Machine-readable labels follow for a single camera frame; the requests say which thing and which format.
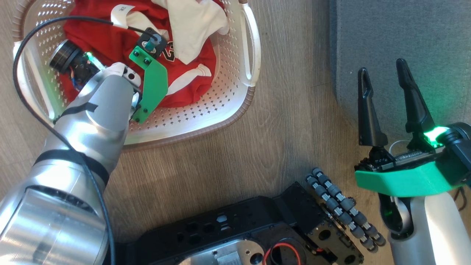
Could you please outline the left gripper green bracket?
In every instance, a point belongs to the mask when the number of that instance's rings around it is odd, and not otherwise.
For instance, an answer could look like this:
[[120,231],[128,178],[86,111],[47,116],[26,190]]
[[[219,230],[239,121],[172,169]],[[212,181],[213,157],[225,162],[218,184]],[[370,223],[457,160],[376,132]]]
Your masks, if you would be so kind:
[[156,59],[166,46],[165,39],[138,41],[128,57],[144,71],[142,76],[123,63],[105,66],[91,52],[84,52],[70,40],[64,40],[56,48],[49,59],[49,66],[61,74],[67,74],[77,91],[99,73],[124,77],[135,90],[131,120],[143,124],[168,92],[167,69]]

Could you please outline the right gripper green bracket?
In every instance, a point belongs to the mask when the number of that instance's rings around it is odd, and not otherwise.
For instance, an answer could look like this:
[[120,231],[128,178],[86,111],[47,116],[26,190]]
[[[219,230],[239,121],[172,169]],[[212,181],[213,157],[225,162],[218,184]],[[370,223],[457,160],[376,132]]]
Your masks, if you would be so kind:
[[380,129],[372,102],[372,83],[367,69],[360,68],[359,145],[374,147],[370,156],[355,166],[358,186],[390,197],[422,197],[470,185],[470,125],[458,122],[435,127],[407,61],[397,59],[396,69],[405,98],[405,128],[414,133],[413,138],[407,152],[397,156],[383,148],[387,136]]

